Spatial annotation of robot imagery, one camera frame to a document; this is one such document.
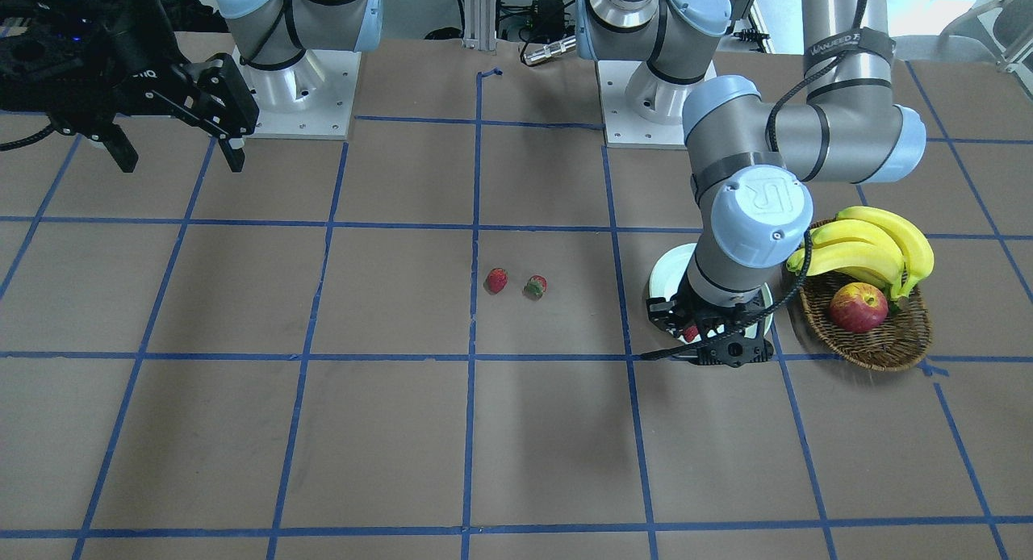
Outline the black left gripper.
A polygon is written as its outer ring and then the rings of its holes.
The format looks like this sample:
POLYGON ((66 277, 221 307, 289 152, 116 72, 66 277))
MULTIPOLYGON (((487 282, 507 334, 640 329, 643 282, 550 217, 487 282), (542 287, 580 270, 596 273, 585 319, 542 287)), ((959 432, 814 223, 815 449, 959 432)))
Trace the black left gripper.
MULTIPOLYGON (((759 292, 748 302, 720 307, 705 302, 683 284, 669 300, 647 299, 648 318, 654 326, 695 324, 701 339, 691 344, 682 343, 672 348, 646 352, 646 360, 674 357, 694 365, 726 365, 731 368, 770 361, 774 357, 775 348, 763 334, 763 319, 772 314, 774 303, 763 308, 760 298, 759 292), (753 324, 759 324, 756 335, 746 336, 745 329, 753 324)), ((671 336, 668 331, 662 332, 671 336)))

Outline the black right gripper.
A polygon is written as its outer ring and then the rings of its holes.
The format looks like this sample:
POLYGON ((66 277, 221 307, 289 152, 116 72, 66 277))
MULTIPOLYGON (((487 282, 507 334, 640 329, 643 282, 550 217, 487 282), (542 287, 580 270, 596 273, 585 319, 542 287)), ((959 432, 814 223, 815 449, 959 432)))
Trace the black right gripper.
POLYGON ((232 173, 259 107, 232 55, 191 63, 160 0, 2 0, 25 20, 2 39, 2 108, 44 114, 49 129, 98 142, 122 173, 139 154, 117 115, 173 116, 217 139, 232 173))

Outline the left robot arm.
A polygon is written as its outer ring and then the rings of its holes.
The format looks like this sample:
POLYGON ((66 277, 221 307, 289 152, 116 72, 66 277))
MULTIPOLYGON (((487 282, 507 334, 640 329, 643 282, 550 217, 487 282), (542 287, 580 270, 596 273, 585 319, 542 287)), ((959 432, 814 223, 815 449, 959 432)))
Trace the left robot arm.
POLYGON ((922 159, 926 125, 893 99, 885 0, 801 5, 803 77, 765 102, 748 77, 707 77, 730 0, 575 0, 581 57, 641 61, 658 81, 688 89, 682 139, 702 232, 672 295, 648 302, 650 321, 681 345, 645 361, 766 361, 763 322, 782 302, 765 305, 763 287, 811 247, 808 182, 896 182, 922 159))

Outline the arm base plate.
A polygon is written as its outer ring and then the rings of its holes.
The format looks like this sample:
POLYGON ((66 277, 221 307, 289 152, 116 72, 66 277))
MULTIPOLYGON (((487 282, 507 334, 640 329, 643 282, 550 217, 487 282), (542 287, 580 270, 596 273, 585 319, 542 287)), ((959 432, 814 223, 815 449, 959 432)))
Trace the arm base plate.
POLYGON ((259 107, 256 139, 347 139, 357 92, 359 52, 307 50, 294 66, 242 66, 259 107))
POLYGON ((598 61, 596 71, 608 147, 685 151, 683 104, 700 81, 661 81, 641 61, 598 61))

